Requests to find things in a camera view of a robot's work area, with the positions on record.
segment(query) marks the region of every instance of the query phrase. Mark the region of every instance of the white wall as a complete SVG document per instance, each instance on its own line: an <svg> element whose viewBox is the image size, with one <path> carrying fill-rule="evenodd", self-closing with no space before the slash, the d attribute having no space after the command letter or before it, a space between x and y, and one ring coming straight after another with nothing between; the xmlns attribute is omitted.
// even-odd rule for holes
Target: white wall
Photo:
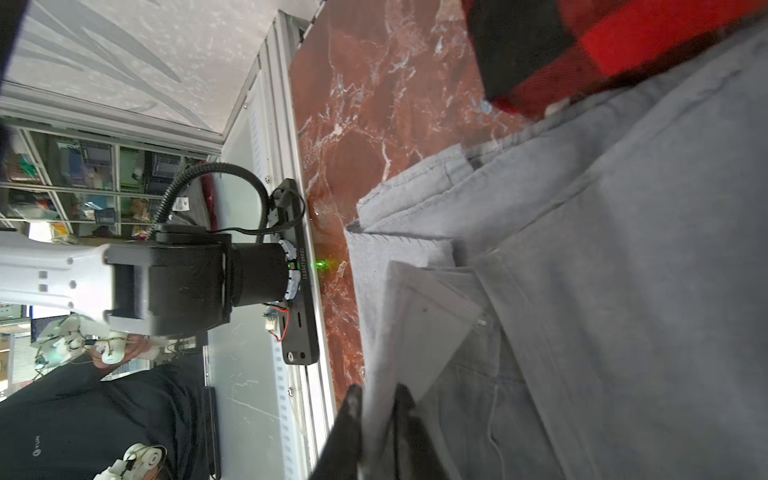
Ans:
<svg viewBox="0 0 768 480"><path fill-rule="evenodd" d="M319 0L35 0L6 81L222 132L278 8Z"/></svg>

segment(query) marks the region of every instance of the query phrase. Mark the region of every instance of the red and black plaid fabric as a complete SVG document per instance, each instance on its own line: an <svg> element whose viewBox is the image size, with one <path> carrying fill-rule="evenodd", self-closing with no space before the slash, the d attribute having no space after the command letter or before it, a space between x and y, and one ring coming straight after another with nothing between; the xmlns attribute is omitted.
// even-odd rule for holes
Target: red and black plaid fabric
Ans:
<svg viewBox="0 0 768 480"><path fill-rule="evenodd" d="M462 0L487 98L539 117L697 55L765 0Z"/></svg>

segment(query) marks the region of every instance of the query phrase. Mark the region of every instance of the black shirt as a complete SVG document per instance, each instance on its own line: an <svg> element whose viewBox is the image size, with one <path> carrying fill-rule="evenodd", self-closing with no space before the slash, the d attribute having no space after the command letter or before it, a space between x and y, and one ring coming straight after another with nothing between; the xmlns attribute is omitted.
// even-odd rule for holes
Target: black shirt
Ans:
<svg viewBox="0 0 768 480"><path fill-rule="evenodd" d="M209 478L201 373L183 359L102 382L91 362L60 366L0 402L2 477L92 480L143 443L166 448L167 478Z"/></svg>

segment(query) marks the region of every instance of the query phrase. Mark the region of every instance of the red wire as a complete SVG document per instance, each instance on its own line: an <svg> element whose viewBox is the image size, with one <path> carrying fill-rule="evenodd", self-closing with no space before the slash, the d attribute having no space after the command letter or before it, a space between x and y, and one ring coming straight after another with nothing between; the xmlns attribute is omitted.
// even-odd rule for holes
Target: red wire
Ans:
<svg viewBox="0 0 768 480"><path fill-rule="evenodd" d="M286 313L286 314L287 314L287 315L286 315L286 328L283 330L283 336L281 336L280 338L277 338L277 335L275 335L275 332L271 332L271 331L270 331L270 335L271 335L271 336L273 336L273 337L275 337L275 340L277 340L277 342L278 342L278 343L282 343L282 342L283 342L283 339L285 339L285 337L286 337L286 332L288 331L288 324L290 323L290 311L289 311L290 309L285 309L285 310L283 310L283 309L279 308L278 306L274 306L274 305L272 305L272 306L273 306L273 307L275 308L275 310L277 310L278 312L283 312L283 313Z"/></svg>

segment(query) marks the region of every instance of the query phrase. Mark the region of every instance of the red marble surface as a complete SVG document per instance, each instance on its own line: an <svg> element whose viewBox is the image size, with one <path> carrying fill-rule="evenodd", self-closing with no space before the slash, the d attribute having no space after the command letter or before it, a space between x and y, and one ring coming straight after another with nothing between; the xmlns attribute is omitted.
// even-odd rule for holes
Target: red marble surface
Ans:
<svg viewBox="0 0 768 480"><path fill-rule="evenodd" d="M329 0L291 65L336 399L365 376L344 226L382 181L519 131L483 101L460 0Z"/></svg>

